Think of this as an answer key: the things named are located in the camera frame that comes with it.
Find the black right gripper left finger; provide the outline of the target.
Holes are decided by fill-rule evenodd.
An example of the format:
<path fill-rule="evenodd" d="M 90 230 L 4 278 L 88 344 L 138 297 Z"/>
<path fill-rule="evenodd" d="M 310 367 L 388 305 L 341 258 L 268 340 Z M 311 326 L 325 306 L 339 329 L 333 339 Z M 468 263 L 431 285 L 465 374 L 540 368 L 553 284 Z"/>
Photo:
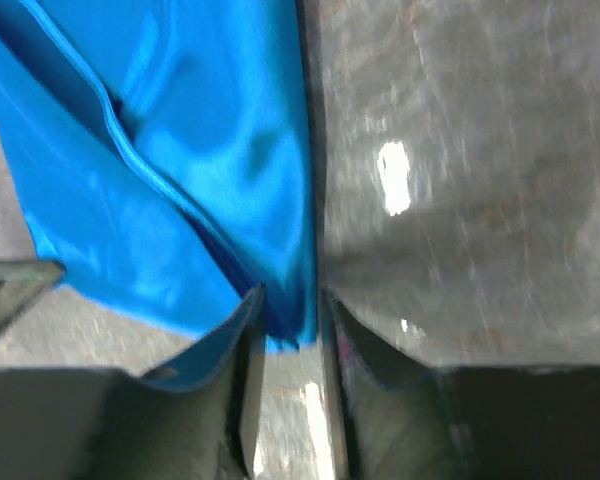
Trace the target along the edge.
<path fill-rule="evenodd" d="M 266 291 L 142 376 L 0 370 L 0 479 L 248 479 L 257 443 Z"/>

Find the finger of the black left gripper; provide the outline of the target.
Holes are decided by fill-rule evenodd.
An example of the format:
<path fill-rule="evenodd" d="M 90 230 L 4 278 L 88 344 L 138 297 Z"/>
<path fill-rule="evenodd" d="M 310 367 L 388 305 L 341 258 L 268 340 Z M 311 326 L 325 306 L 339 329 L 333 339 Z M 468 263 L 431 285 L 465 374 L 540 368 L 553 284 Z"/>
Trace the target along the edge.
<path fill-rule="evenodd" d="M 0 335 L 64 274 L 54 260 L 0 260 Z"/>

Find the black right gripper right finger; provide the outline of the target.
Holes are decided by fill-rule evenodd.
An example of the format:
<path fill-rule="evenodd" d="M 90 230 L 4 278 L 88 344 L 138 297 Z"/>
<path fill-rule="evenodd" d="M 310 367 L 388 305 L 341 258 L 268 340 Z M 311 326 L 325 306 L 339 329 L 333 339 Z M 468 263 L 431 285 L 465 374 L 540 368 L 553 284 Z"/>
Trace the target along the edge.
<path fill-rule="evenodd" d="M 339 479 L 600 479 L 600 365 L 434 367 L 320 295 Z"/>

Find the blue satin napkin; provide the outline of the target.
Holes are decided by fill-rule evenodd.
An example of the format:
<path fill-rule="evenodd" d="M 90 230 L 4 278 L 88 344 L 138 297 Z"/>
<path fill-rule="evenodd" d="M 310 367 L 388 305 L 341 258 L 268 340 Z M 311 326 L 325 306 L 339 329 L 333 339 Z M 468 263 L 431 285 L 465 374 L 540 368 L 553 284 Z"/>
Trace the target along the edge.
<path fill-rule="evenodd" d="M 0 140 L 35 251 L 117 312 L 200 336 L 267 288 L 316 338 L 292 1 L 0 1 Z"/>

